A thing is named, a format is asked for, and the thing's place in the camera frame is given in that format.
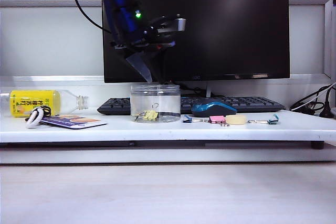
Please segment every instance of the desk surface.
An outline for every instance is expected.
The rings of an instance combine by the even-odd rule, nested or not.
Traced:
[[[1,223],[334,224],[336,163],[0,166]]]
[[[290,111],[279,111],[276,125],[245,124],[221,127],[210,123],[136,123],[131,116],[106,116],[94,109],[83,116],[101,119],[108,124],[82,130],[70,130],[48,125],[26,129],[22,118],[1,115],[2,143],[133,141],[133,140],[282,140],[334,141],[336,120],[319,118]],[[268,120],[273,113],[244,113],[248,120]]]

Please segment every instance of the white desk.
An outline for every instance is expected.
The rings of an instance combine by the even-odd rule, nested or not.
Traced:
[[[1,223],[334,224],[336,163],[0,166]]]
[[[12,118],[3,113],[2,144],[7,143],[12,147],[14,143],[48,143],[54,144],[54,148],[4,148],[0,161],[109,163],[336,160],[333,146],[326,145],[323,150],[312,150],[310,142],[307,142],[335,141],[335,120],[289,111],[280,111],[277,114],[280,122],[276,125],[221,127],[209,123],[183,123],[183,118],[172,123],[135,123],[130,116],[105,116],[92,109],[85,111],[83,115],[104,120],[108,124],[69,130],[47,125],[26,129],[23,119]],[[245,115],[248,120],[267,120],[273,113]]]

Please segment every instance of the robotic arm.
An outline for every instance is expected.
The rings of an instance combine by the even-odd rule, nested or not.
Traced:
[[[175,45],[172,36],[183,31],[185,19],[179,15],[148,20],[140,0],[103,0],[114,41],[124,59],[147,81],[152,75],[163,82],[162,60],[168,47]]]

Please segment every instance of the black cable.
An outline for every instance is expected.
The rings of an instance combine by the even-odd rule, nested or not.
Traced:
[[[333,88],[331,89],[328,89],[326,95],[325,95],[325,102],[329,102],[329,94],[330,94],[330,90],[332,90]]]
[[[317,104],[321,105],[321,107],[315,109],[315,105],[317,105]],[[312,107],[312,109],[314,111],[322,110],[323,108],[324,108],[324,103],[323,102],[314,102],[314,106]]]
[[[306,97],[300,99],[299,101],[295,102],[294,104],[300,103],[300,102],[304,101],[305,99],[310,98],[310,97],[312,97],[313,95],[318,94],[319,92],[321,92],[321,91],[327,89],[328,87],[329,87],[329,86],[324,86],[324,87],[320,88],[318,91],[316,91],[316,92],[314,92],[314,93],[311,93],[311,94],[307,95]]]
[[[318,100],[319,93],[320,93],[321,91],[323,91],[326,87],[328,87],[328,86],[323,86],[322,88],[320,88],[320,89],[317,91],[316,99],[315,99],[315,103],[314,103],[314,105],[313,105],[313,107],[312,107],[313,110],[315,110],[315,105],[317,104],[317,100]]]
[[[199,87],[196,87],[196,88],[190,88],[188,87],[187,85],[183,84],[183,83],[176,83],[174,81],[172,81],[173,84],[175,85],[180,85],[180,88],[182,90],[191,90],[191,91],[194,91],[194,93],[198,96],[206,96],[206,89],[201,89]]]
[[[105,28],[101,27],[100,25],[98,25],[97,23],[95,23],[82,9],[82,7],[80,6],[78,0],[75,0],[76,5],[78,7],[78,9],[80,10],[80,12],[84,15],[85,18],[88,19],[88,21],[90,21],[92,24],[94,24],[95,26],[97,26],[98,28],[102,29],[103,31],[106,31],[107,33],[111,33],[110,31],[106,30]]]

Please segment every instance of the black keyboard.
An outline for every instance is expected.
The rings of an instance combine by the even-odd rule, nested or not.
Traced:
[[[276,112],[285,109],[278,102],[263,97],[215,97],[219,102],[226,102],[242,112]],[[193,104],[199,104],[199,97],[181,97],[181,114],[191,114]],[[130,115],[130,98],[110,98],[98,109],[106,115]]]

